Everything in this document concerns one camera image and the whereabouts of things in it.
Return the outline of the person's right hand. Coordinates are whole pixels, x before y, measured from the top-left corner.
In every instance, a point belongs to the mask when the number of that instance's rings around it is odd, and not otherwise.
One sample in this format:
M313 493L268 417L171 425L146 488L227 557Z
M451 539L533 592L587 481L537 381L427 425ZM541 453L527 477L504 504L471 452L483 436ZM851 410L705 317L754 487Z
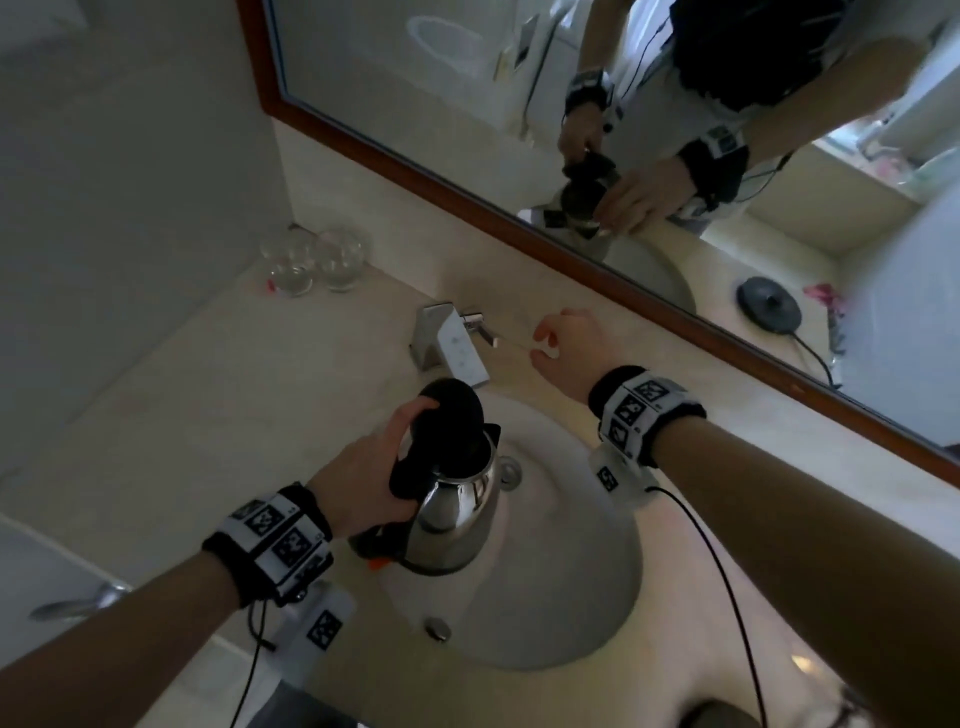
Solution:
M535 346L562 359L562 374L542 375L561 394L586 406L591 392L607 374L630 362L594 314L564 308L544 316L534 329Z

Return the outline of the person's left hand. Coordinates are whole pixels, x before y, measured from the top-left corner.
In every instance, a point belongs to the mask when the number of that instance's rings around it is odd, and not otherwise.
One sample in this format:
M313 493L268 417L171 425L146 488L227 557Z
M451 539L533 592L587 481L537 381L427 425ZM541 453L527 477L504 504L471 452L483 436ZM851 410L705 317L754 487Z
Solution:
M308 481L334 540L370 528L410 520L414 500L396 497L390 478L402 444L392 443L392 417L377 430L348 444Z

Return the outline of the stainless steel electric kettle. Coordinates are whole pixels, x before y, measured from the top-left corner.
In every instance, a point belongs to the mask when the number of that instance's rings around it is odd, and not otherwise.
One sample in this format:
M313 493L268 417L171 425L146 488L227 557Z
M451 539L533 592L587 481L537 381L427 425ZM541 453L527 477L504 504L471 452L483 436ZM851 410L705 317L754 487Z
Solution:
M500 495L501 426L486 420L473 387L438 378L420 392L437 407L420 413L390 473L390 492L413 501L411 518L350 537L368 562L388 560L425 577L471 564L491 532Z

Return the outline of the person's right forearm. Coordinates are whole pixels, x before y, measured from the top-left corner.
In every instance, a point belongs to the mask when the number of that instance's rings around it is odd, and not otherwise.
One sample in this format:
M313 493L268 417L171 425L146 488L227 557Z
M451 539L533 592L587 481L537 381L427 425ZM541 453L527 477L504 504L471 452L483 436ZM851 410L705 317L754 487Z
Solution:
M654 464L887 728L960 728L960 560L699 417Z

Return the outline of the person's left forearm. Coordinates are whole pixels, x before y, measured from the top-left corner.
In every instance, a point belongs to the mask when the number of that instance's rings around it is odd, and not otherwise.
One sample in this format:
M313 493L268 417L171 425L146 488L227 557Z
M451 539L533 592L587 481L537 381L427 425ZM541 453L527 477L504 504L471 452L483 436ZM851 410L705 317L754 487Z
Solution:
M241 608L202 551L0 670L0 728L135 728Z

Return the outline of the chrome sink faucet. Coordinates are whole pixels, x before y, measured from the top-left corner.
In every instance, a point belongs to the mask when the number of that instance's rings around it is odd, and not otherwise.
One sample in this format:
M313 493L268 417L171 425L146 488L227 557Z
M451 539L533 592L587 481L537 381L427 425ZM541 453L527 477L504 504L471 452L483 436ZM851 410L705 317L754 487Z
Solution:
M496 349L500 339L480 312L462 314L452 302L437 302L417 310L409 345L414 368L427 373L439 367L471 388L486 386L491 377L476 347L473 335Z

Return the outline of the black marker wristband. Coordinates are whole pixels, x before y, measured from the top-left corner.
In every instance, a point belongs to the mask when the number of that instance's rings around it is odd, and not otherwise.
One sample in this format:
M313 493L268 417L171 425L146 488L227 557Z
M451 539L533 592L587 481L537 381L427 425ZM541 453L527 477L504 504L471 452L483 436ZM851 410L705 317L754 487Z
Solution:
M629 470L659 468L653 448L661 431L684 418L706 419L702 404L677 382L636 365L616 367L593 385L587 406L603 444Z
M201 544L228 572L241 608L298 601L333 565L333 534L315 495L296 481L231 513Z

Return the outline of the clear drinking glass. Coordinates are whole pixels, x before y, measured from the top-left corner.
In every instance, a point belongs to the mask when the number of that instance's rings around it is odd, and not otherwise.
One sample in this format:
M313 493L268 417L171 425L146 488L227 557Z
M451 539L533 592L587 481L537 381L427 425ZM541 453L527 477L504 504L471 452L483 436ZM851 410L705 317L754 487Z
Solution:
M291 224L281 234L264 238L259 252L278 289L276 295L303 297L313 288L316 276L315 236L303 227Z
M354 227L334 226L315 235L315 261L319 278L333 293L348 293L361 281L369 244Z

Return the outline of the white round sink basin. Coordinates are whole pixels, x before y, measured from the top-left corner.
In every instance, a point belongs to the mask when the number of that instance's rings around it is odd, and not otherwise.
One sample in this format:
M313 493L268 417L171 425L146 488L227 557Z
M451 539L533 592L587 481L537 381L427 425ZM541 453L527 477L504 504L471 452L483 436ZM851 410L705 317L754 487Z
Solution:
M585 658L626 622L642 583L632 513L592 474L590 449L531 406L481 393L502 428L500 452L520 480L499 497L476 559L447 576L400 565L377 581L402 618L469 661L511 672L553 669Z

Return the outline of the black kettle base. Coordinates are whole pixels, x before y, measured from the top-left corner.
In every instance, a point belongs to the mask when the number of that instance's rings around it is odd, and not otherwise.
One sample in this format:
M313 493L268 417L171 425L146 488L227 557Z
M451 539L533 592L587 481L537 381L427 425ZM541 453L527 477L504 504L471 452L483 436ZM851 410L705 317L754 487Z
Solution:
M749 712L718 699L704 700L686 710L677 728L762 728Z

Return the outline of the wood-framed wall mirror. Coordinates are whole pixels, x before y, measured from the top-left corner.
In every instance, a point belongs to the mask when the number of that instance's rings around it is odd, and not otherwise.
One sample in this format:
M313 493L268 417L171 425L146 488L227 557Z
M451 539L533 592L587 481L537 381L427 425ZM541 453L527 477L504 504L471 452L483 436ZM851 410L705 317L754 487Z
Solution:
M861 231L851 185L790 187L885 111L960 0L237 0L269 116L960 489L960 317L911 314L859 377L859 303L735 272L702 234L779 200ZM722 257L708 262L707 254Z

